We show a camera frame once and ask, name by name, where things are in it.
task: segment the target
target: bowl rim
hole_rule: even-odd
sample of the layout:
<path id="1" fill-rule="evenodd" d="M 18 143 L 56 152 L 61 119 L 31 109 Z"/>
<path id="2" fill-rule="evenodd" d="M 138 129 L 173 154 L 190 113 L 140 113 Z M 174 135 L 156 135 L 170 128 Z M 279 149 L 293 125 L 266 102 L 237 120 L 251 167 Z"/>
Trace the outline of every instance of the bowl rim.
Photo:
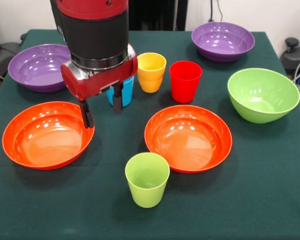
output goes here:
<path id="1" fill-rule="evenodd" d="M 232 26 L 236 26 L 238 28 L 241 28 L 243 30 L 245 30 L 248 35 L 250 35 L 252 37 L 252 40 L 253 40 L 253 44 L 251 45 L 250 48 L 248 48 L 247 50 L 245 51 L 240 51 L 240 52 L 236 52 L 236 53 L 218 53 L 218 52 L 214 52 L 214 51 L 210 51 L 210 50 L 207 50 L 201 46 L 199 46 L 197 44 L 197 42 L 194 40 L 194 32 L 197 31 L 199 28 L 201 28 L 202 26 L 205 26 L 205 25 L 213 25 L 213 24 L 225 24 L 225 25 L 232 25 Z M 255 39 L 255 36 L 249 31 L 247 30 L 246 28 L 244 28 L 243 26 L 240 26 L 240 25 L 237 25 L 237 24 L 234 24 L 234 23 L 231 23 L 231 22 L 226 22 L 226 21 L 211 21 L 211 22 L 206 22 L 204 24 L 201 24 L 199 26 L 197 26 L 191 33 L 191 39 L 192 39 L 192 42 L 196 45 L 197 48 L 200 48 L 201 50 L 204 50 L 208 53 L 212 53 L 212 54 L 215 54 L 217 56 L 237 56 L 237 55 L 242 55 L 242 54 L 245 54 L 247 52 L 249 52 L 251 49 L 253 49 L 255 47 L 255 44 L 256 44 L 256 39 Z"/>
<path id="2" fill-rule="evenodd" d="M 187 105 L 187 104 L 180 104 L 180 105 L 173 105 L 173 106 L 168 106 L 168 107 L 165 107 L 157 112 L 155 112 L 150 118 L 149 120 L 147 121 L 146 125 L 145 125 L 145 128 L 144 128 L 144 132 L 143 132 L 143 137 L 144 137 L 144 141 L 145 141 L 145 145 L 146 147 L 148 148 L 149 152 L 150 153 L 155 153 L 155 154 L 159 154 L 158 152 L 154 152 L 153 148 L 150 149 L 150 143 L 149 143 L 149 139 L 147 140 L 147 137 L 146 137 L 146 131 L 147 129 L 149 128 L 148 125 L 150 124 L 150 121 L 156 116 L 156 115 L 159 115 L 160 113 L 162 113 L 163 111 L 166 111 L 167 109 L 172 109 L 172 108 L 183 108 L 183 107 L 187 107 L 187 108 L 195 108 L 195 109 L 200 109 L 200 110 L 204 110 L 204 111 L 207 111 L 209 113 L 211 113 L 212 115 L 216 116 L 218 119 L 220 119 L 220 121 L 224 124 L 225 126 L 225 129 L 227 130 L 229 136 L 230 136 L 230 146 L 229 146 L 229 149 L 228 151 L 226 152 L 225 154 L 225 157 L 222 158 L 218 163 L 210 166 L 210 167 L 203 167 L 201 169 L 197 169 L 197 170 L 188 170 L 188 169 L 181 169 L 181 168 L 175 168 L 173 166 L 171 166 L 168 162 L 167 159 L 165 159 L 168 164 L 169 164 L 169 167 L 175 171 L 175 172 L 179 172 L 179 173 L 184 173 L 184 174 L 196 174 L 196 173 L 201 173 L 201 172 L 205 172 L 205 171 L 208 171 L 208 170 L 211 170 L 217 166 L 219 166 L 220 164 L 222 164 L 226 159 L 227 157 L 229 156 L 231 150 L 232 150 L 232 147 L 233 147 L 233 136 L 232 136 L 232 133 L 231 133 L 231 130 L 230 130 L 230 127 L 227 125 L 227 123 L 220 117 L 218 116 L 216 113 L 214 113 L 213 111 L 209 110 L 209 109 L 206 109 L 204 107 L 201 107 L 201 106 L 195 106 L 195 105 Z"/>
<path id="3" fill-rule="evenodd" d="M 59 43 L 45 43 L 45 44 L 39 44 L 39 45 L 35 45 L 35 46 L 31 46 L 31 47 L 29 47 L 29 48 L 26 48 L 26 49 L 24 49 L 24 50 L 18 52 L 18 53 L 10 60 L 10 62 L 9 62 L 9 64 L 8 64 L 8 68 L 7 68 L 9 76 L 10 76 L 15 82 L 17 82 L 18 84 L 21 84 L 21 85 L 23 85 L 23 86 L 25 86 L 25 87 L 30 87 L 30 88 L 44 88 L 44 87 L 49 87 L 49 86 L 58 85 L 58 84 L 62 83 L 62 82 L 64 81 L 63 79 L 62 79 L 61 81 L 55 82 L 55 83 L 53 83 L 53 84 L 46 84 L 46 85 L 32 85 L 32 84 L 24 83 L 24 82 L 20 81 L 19 79 L 16 79 L 16 78 L 11 74 L 11 64 L 12 64 L 13 61 L 15 61 L 15 58 L 16 58 L 17 56 L 19 56 L 19 55 L 22 54 L 22 53 L 28 52 L 28 51 L 30 51 L 30 50 L 32 50 L 32 49 L 38 48 L 38 47 L 49 47 L 49 46 L 58 46 L 58 47 L 62 47 L 62 48 L 67 48 L 67 49 L 69 50 L 69 48 L 68 48 L 67 45 L 65 45 L 65 44 L 59 44 Z"/>
<path id="4" fill-rule="evenodd" d="M 10 123 L 12 123 L 13 121 L 15 121 L 16 118 L 20 117 L 22 114 L 26 113 L 30 109 L 37 108 L 38 106 L 47 105 L 47 104 L 67 104 L 69 106 L 73 106 L 73 107 L 76 106 L 76 107 L 80 108 L 79 105 L 77 105 L 75 103 L 72 103 L 72 102 L 68 102 L 68 101 L 47 101 L 47 102 L 42 102 L 42 103 L 39 103 L 39 104 L 30 106 L 30 107 L 27 107 L 26 109 L 24 109 L 21 112 L 19 112 L 16 116 L 14 116 L 9 121 L 9 123 L 5 126 L 5 129 L 4 129 L 3 134 L 2 134 L 1 144 L 2 144 L 2 148 L 3 148 L 3 151 L 4 151 L 5 155 L 9 159 L 11 159 L 14 163 L 16 163 L 16 164 L 18 164 L 20 166 L 23 166 L 23 167 L 26 167 L 26 168 L 31 168 L 31 169 L 36 169 L 36 170 L 54 170 L 54 169 L 56 169 L 57 166 L 63 166 L 64 163 L 70 164 L 71 162 L 73 162 L 76 158 L 78 158 L 87 149 L 87 147 L 89 146 L 89 144 L 91 143 L 91 141 L 92 141 L 92 139 L 93 139 L 93 137 L 95 135 L 96 128 L 95 128 L 95 126 L 93 126 L 91 137 L 89 138 L 89 140 L 84 145 L 81 146 L 80 150 L 76 154 L 74 154 L 72 157 L 70 157 L 69 159 L 67 159 L 67 160 L 65 160 L 63 162 L 60 162 L 60 163 L 56 163 L 54 165 L 33 166 L 33 165 L 24 164 L 22 162 L 16 161 L 9 154 L 9 151 L 6 149 L 5 144 L 4 144 L 4 139 L 5 139 L 5 136 L 6 136 L 7 131 L 8 131 L 8 126 L 10 125 Z"/>
<path id="5" fill-rule="evenodd" d="M 231 92 L 231 90 L 230 90 L 230 82 L 233 81 L 233 77 L 236 74 L 241 73 L 241 72 L 251 71 L 251 70 L 258 70 L 258 71 L 270 72 L 270 73 L 274 73 L 276 75 L 279 75 L 279 76 L 283 77 L 283 79 L 285 79 L 285 81 L 287 81 L 288 84 L 291 84 L 293 86 L 294 90 L 297 92 L 298 100 L 296 101 L 296 103 L 292 107 L 288 108 L 287 110 L 276 111 L 276 112 L 255 110 L 255 109 L 252 109 L 250 107 L 247 107 L 247 106 L 243 105 L 241 103 L 241 101 L 239 101 L 236 97 L 234 97 L 233 93 Z M 288 113 L 288 112 L 292 111 L 299 104 L 299 102 L 300 102 L 300 93 L 299 93 L 299 89 L 297 88 L 297 86 L 287 76 L 285 76 L 285 75 L 283 75 L 283 74 L 281 74 L 281 73 L 279 73 L 277 71 L 266 69 L 266 68 L 250 67 L 250 68 L 245 68 L 245 69 L 236 71 L 235 73 L 233 73 L 229 77 L 229 80 L 227 82 L 227 89 L 228 89 L 228 93 L 229 93 L 230 97 L 233 98 L 238 104 L 240 104 L 242 107 L 244 107 L 244 108 L 246 108 L 248 110 L 251 110 L 251 111 L 254 111 L 254 112 L 260 113 L 260 114 L 270 114 L 270 115 L 285 114 L 285 113 Z"/>

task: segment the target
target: green tablecloth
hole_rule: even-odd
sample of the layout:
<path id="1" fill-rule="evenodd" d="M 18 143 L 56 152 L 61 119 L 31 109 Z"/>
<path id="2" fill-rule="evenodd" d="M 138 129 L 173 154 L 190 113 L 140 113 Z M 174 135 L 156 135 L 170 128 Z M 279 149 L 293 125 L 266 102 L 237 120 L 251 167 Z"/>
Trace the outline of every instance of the green tablecloth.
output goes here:
<path id="1" fill-rule="evenodd" d="M 242 119 L 230 103 L 227 80 L 250 67 L 284 69 L 264 32 L 240 60 L 215 64 L 201 57 L 190 32 L 131 32 L 138 54 L 167 59 L 159 92 L 144 93 L 135 81 L 132 103 L 115 115 L 106 94 L 89 99 L 95 136 L 72 164 L 38 171 L 14 164 L 1 139 L 20 111 L 46 101 L 75 102 L 67 89 L 27 90 L 9 76 L 0 90 L 0 239 L 300 239 L 300 104 L 268 124 Z M 64 43 L 54 30 L 31 30 L 23 49 Z M 162 202 L 138 207 L 126 183 L 130 157 L 145 152 L 144 127 L 171 99 L 169 67 L 179 60 L 200 64 L 203 75 L 193 105 L 207 108 L 230 127 L 233 147 L 220 166 L 199 174 L 171 172 Z"/>

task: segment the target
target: plastic cup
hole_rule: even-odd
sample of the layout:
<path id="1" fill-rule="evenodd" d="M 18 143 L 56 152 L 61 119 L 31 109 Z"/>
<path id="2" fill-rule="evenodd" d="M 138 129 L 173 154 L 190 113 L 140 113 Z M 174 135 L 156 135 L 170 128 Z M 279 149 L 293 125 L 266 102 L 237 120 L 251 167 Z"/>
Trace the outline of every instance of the plastic cup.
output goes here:
<path id="1" fill-rule="evenodd" d="M 169 178 L 167 161 L 152 152 L 133 156 L 125 166 L 125 176 L 134 202 L 142 208 L 160 203 Z"/>
<path id="2" fill-rule="evenodd" d="M 137 75 L 141 89 L 146 93 L 158 91 L 164 77 L 167 60 L 155 52 L 146 52 L 137 58 Z"/>
<path id="3" fill-rule="evenodd" d="M 123 82 L 122 89 L 122 106 L 128 106 L 132 101 L 132 93 L 134 89 L 134 80 L 135 76 L 132 76 Z M 113 87 L 110 87 L 109 90 L 106 91 L 106 96 L 111 105 L 114 104 L 113 95 L 115 94 L 115 90 Z"/>
<path id="4" fill-rule="evenodd" d="M 190 103 L 196 95 L 202 68 L 192 61 L 177 61 L 170 67 L 172 98 L 181 104 Z"/>

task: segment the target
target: white wall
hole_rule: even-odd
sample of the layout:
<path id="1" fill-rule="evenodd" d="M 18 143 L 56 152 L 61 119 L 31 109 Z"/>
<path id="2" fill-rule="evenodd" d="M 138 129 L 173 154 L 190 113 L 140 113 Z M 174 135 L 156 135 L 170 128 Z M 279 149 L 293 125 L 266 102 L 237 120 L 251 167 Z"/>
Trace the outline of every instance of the white wall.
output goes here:
<path id="1" fill-rule="evenodd" d="M 55 29 L 49 0 L 0 0 L 0 43 L 20 42 L 30 29 Z"/>
<path id="2" fill-rule="evenodd" d="M 285 39 L 300 40 L 300 0 L 219 0 L 223 21 L 251 32 L 266 32 L 276 53 L 285 49 Z M 186 30 L 191 31 L 210 18 L 210 0 L 189 0 Z M 213 19 L 220 21 L 217 0 L 213 0 Z"/>
<path id="3" fill-rule="evenodd" d="M 220 20 L 217 0 L 215 21 Z M 278 55 L 285 49 L 285 38 L 300 40 L 300 0 L 219 0 L 223 20 L 247 28 L 265 31 Z M 189 0 L 186 30 L 206 23 L 210 18 L 210 0 Z M 0 0 L 0 43 L 19 42 L 29 29 L 55 29 L 49 0 Z"/>

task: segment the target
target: green bowl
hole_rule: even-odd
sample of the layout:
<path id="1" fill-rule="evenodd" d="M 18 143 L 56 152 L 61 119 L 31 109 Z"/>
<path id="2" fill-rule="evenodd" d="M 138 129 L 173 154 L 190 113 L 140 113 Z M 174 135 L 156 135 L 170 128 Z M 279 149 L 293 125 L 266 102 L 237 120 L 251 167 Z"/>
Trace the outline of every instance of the green bowl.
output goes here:
<path id="1" fill-rule="evenodd" d="M 275 121 L 294 109 L 300 94 L 286 76 L 263 68 L 247 68 L 228 81 L 230 100 L 245 120 L 255 124 Z"/>

